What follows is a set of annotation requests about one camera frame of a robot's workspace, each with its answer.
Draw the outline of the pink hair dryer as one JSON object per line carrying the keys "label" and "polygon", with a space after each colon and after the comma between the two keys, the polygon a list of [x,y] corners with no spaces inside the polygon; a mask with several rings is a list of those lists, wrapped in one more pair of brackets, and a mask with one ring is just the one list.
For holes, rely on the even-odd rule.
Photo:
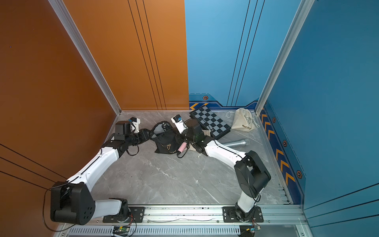
{"label": "pink hair dryer", "polygon": [[189,148],[190,148],[189,142],[184,141],[177,151],[177,158],[179,159],[183,158],[186,155]]}

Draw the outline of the beige drawstring bag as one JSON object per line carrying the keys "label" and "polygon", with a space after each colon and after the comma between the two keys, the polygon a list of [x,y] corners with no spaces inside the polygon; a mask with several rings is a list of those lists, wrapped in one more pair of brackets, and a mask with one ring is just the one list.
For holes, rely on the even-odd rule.
{"label": "beige drawstring bag", "polygon": [[208,156],[205,151],[205,147],[213,140],[212,137],[205,135],[202,130],[198,132],[192,129],[189,131],[188,138],[190,144],[198,153]]}
{"label": "beige drawstring bag", "polygon": [[256,121],[255,113],[249,109],[239,108],[234,112],[228,111],[226,116],[230,118],[232,115],[234,120],[231,129],[250,132],[260,127]]}

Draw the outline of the black cloth bag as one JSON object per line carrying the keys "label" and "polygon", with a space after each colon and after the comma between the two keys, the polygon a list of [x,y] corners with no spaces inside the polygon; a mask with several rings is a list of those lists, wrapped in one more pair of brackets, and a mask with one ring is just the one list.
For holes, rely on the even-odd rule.
{"label": "black cloth bag", "polygon": [[155,153],[166,154],[166,155],[177,153],[182,142],[176,130],[173,128],[173,126],[171,126],[170,130],[166,131],[165,133],[161,133],[159,135],[154,134],[155,126],[151,130],[152,132],[151,140],[155,142],[156,147],[157,147],[157,149],[155,150]]}

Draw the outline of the dark green hair dryer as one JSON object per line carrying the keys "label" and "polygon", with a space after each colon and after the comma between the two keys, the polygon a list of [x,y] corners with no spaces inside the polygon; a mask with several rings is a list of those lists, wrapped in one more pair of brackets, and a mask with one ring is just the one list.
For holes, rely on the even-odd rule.
{"label": "dark green hair dryer", "polygon": [[171,129],[171,124],[165,121],[158,123],[154,128],[154,134],[159,135]]}

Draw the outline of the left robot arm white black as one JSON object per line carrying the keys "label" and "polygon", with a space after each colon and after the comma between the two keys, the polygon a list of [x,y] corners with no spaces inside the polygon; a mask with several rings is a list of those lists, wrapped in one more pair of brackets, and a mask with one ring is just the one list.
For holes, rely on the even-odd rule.
{"label": "left robot arm white black", "polygon": [[53,222],[85,225],[99,217],[112,217],[122,222],[131,219],[128,201],[123,198],[94,200],[91,191],[98,179],[129,147],[138,147],[150,140],[151,132],[140,129],[136,118],[119,121],[115,132],[100,151],[80,171],[50,189],[50,219]]}

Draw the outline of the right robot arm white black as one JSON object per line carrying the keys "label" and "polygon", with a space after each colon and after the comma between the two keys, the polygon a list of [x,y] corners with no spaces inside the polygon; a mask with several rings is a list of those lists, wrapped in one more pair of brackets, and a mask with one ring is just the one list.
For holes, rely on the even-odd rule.
{"label": "right robot arm white black", "polygon": [[240,222],[254,221],[258,213],[257,203],[262,190],[271,180],[271,175],[259,155],[250,151],[240,152],[221,144],[216,139],[205,135],[195,119],[183,121],[180,115],[173,117],[181,137],[200,154],[215,158],[232,167],[242,190],[235,205],[235,219]]}

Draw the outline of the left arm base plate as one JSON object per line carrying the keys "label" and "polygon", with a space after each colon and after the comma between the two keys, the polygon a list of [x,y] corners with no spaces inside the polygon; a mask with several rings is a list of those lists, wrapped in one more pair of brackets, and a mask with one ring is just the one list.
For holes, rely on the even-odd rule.
{"label": "left arm base plate", "polygon": [[142,223],[145,214],[144,206],[132,206],[125,210],[121,209],[117,215],[108,215],[103,218],[103,223]]}

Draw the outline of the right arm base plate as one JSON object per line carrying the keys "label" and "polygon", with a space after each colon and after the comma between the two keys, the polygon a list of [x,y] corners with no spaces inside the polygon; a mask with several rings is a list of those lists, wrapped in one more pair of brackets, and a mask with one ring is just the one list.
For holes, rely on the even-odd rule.
{"label": "right arm base plate", "polygon": [[255,222],[263,223],[263,213],[259,206],[254,206],[249,212],[244,212],[238,206],[222,207],[223,218],[225,223],[234,222]]}

